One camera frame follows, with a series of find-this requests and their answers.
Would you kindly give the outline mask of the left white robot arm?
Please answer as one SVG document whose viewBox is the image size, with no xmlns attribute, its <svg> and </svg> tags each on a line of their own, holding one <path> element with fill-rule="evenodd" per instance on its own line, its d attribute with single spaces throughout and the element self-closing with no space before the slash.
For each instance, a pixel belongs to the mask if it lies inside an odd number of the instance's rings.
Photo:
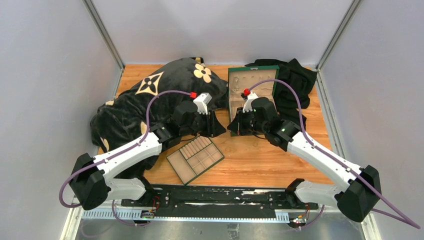
<svg viewBox="0 0 424 240">
<path fill-rule="evenodd" d="M 118 178 L 127 169 L 178 145 L 182 137 L 200 135 L 214 138 L 226 132 L 215 110 L 199 113 L 192 101 L 183 101 L 174 113 L 152 126 L 145 134 L 110 152 L 97 156 L 80 155 L 68 181 L 78 205 L 92 210 L 109 200 L 135 200 L 149 206 L 153 193 L 142 175 Z"/>
</svg>

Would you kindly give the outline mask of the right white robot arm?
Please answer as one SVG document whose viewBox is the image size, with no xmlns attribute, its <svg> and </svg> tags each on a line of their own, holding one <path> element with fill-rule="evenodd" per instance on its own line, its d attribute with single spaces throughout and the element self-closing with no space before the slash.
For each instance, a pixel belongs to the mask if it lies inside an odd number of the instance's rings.
<svg viewBox="0 0 424 240">
<path fill-rule="evenodd" d="M 360 223 L 380 199 L 376 194 L 381 192 L 380 176 L 374 167 L 360 167 L 328 150 L 296 123 L 281 119 L 266 97 L 247 100 L 227 128 L 238 136 L 264 135 L 271 145 L 307 161 L 333 182 L 295 179 L 285 190 L 286 204 L 292 209 L 316 203 L 338 208 L 348 219 Z"/>
</svg>

